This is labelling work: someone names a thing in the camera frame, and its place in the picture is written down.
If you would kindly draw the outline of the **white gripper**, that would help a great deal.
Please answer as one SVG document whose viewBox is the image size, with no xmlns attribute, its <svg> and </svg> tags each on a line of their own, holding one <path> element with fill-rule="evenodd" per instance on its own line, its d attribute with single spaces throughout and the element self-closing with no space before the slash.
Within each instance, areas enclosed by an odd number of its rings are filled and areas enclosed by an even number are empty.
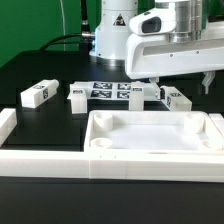
<svg viewBox="0 0 224 224">
<path fill-rule="evenodd" d="M 204 93 L 224 69 L 224 21 L 208 21 L 208 0 L 155 0 L 133 17 L 126 44 L 125 71 L 132 79 L 205 72 Z"/>
</svg>

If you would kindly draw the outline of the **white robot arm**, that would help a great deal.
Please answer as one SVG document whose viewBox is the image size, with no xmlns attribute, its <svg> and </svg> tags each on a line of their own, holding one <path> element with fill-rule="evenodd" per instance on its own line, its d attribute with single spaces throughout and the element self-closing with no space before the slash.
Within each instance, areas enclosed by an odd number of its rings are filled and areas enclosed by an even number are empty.
<svg viewBox="0 0 224 224">
<path fill-rule="evenodd" d="M 209 86 L 224 69 L 224 21 L 207 20 L 207 0 L 155 0 L 139 14 L 138 0 L 101 0 L 92 60 L 121 65 L 133 80 L 205 74 Z"/>
</svg>

